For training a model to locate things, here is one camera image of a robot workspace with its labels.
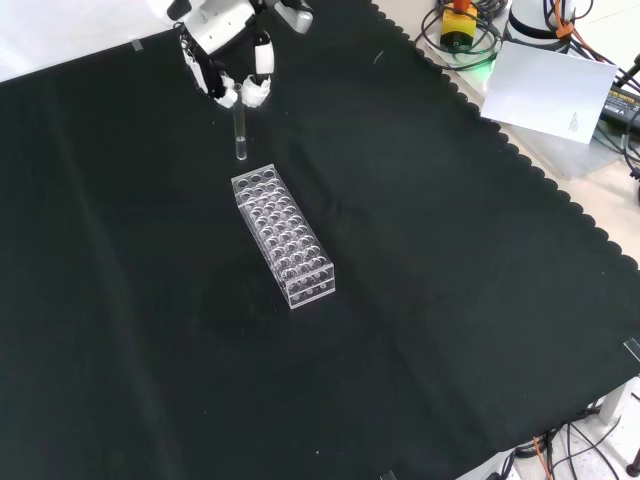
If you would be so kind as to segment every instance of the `table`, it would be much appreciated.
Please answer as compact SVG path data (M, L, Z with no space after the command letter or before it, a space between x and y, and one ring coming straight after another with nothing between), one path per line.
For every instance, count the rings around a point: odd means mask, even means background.
M269 25L244 166L171 33L2 85L8 478L450 480L635 371L635 269L368 7ZM294 312L229 185L272 162L336 264Z

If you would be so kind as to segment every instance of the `wire bundle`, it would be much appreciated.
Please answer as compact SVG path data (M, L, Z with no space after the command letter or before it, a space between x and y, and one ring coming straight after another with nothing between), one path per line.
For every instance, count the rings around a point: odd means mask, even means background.
M591 0L589 4L589 8L586 13L583 15L576 17L574 20L586 17L591 9L593 8L594 0ZM574 52L578 53L578 55L587 58L589 60L594 60L596 62L608 63L609 65L615 65L611 60L609 60L604 55L596 52L593 48L591 48L582 38L582 36L578 33L576 28L573 25L573 21L565 20L565 0L543 0L544 5L544 14L545 14L545 22L547 27L556 33L558 38L569 38L570 44L569 48ZM557 26L551 24L551 15L556 16L556 21L558 23ZM617 67L618 74L616 75L617 81L623 81L627 83L627 85L633 89L634 91L640 93L640 82L633 78L629 72L626 70ZM597 126L598 132L611 144L611 146L624 156L627 165L631 169L631 176L636 180L640 180L640 153L638 150L630 145L630 136L631 136L631 126L636 121L640 114L640 111L636 112L635 115L629 120L627 123L627 128L622 135L622 146L619 146L616 141L607 134L600 126Z
M560 465L563 462L568 461L569 462L569 468L571 470L571 475L573 477L574 480L578 480L578 477L575 473L575 468L573 466L573 459L579 455L582 455L584 453L587 453L591 450L595 450L598 455L604 460L604 462L607 464L607 466L609 467L609 469L611 470L611 472L613 473L613 476L616 478L616 480L619 480L618 474L616 473L616 471L614 470L613 466L611 465L611 463L609 462L609 460L605 457L605 455L602 453L602 451L600 451L600 449L598 448L598 445L600 445L602 442L605 441L605 439L611 435L611 433L617 428L617 426L620 424L620 420L622 417L618 418L618 420L616 421L616 423L613 425L613 427L611 427L609 429L609 431L607 431L607 433L600 439L598 440L596 443L593 443L591 440L589 440L589 438L582 433L582 431L576 427L574 425L573 422L578 421L578 420L583 420L591 415L596 415L600 412L600 407L590 407L587 408L585 410L583 410L582 412L580 412L574 419L572 419L571 421L568 422L563 422L562 424L560 424L559 426L552 428L551 430L546 431L544 434L538 436L538 437L534 437L533 441L523 445L521 447L516 448L515 450L515 457L516 458L532 458L537 456L540 459L540 462L542 463L542 466L545 470L545 474L547 476L548 480L553 480L553 476L554 476L554 471L556 469L556 467L558 465ZM552 443L553 443L553 439L556 437L556 435L558 435L558 433L560 433L560 431L564 428L567 427L567 456L558 460L557 462L553 462L553 448L552 448ZM582 438L585 439L585 441L589 444L589 448L586 448L584 450L581 450L577 453L572 454L571 453L571 443L570 443L570 439L571 439L571 429L574 429L576 432L578 432L580 434L580 436L582 436ZM543 457L543 453L547 452L547 458L546 461Z
M422 19L422 24L420 26L420 34L413 41L413 44L417 50L418 42L421 38L423 38L431 47L441 52L448 53L450 55L457 54L465 54L465 55L486 55L489 54L486 58L482 60L478 60L476 62L469 63L467 65L461 65L457 67L452 67L449 65L438 65L443 70L453 70L453 71L464 71L471 70L472 68L479 67L481 65L485 65L487 63L491 63L498 56L498 52L500 51L500 46L502 45L502 35L498 29L494 26L493 20L496 16L498 16L506 7L507 0L478 0L477 2L471 2L476 10L478 11L478 15L473 15L469 12L463 12L460 10L456 10L455 8L449 6L446 3L446 0L438 0L436 6L432 8ZM431 41L431 39L427 36L427 32L429 29L444 16L445 10L450 10L458 15L464 15L466 17L472 18L476 21L476 28L482 31L482 35L480 38L473 43L470 47L444 47L442 45L438 45ZM489 37L491 39L491 44L488 47L477 49L480 43Z

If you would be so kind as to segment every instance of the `yellow device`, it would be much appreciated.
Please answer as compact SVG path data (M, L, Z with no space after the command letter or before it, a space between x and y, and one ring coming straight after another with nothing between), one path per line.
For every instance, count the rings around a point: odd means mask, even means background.
M470 2L455 1L447 6L456 10L466 12L474 17L478 16L476 8ZM442 34L440 35L440 45L460 48L473 45L473 37L476 34L476 20L446 9L442 15Z

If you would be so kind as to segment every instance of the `electronic device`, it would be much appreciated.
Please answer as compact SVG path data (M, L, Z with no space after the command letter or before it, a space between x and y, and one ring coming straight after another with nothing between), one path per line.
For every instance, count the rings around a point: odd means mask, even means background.
M640 95L612 86L600 118L624 129L638 110L640 110ZM640 116L636 117L631 124L631 131L640 134Z

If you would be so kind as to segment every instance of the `orange cable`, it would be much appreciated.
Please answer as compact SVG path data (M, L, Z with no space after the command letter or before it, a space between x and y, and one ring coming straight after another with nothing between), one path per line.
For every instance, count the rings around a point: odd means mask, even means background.
M551 476L551 473L549 472L549 469L547 468L547 464L544 462L544 458L542 458L542 454L540 453L540 447L538 446L538 439L536 437L533 437L533 445L536 447L536 453L538 454L538 458L540 459L540 463L542 464L542 468L544 468L544 471L547 474L547 479L548 480L553 480L553 476Z

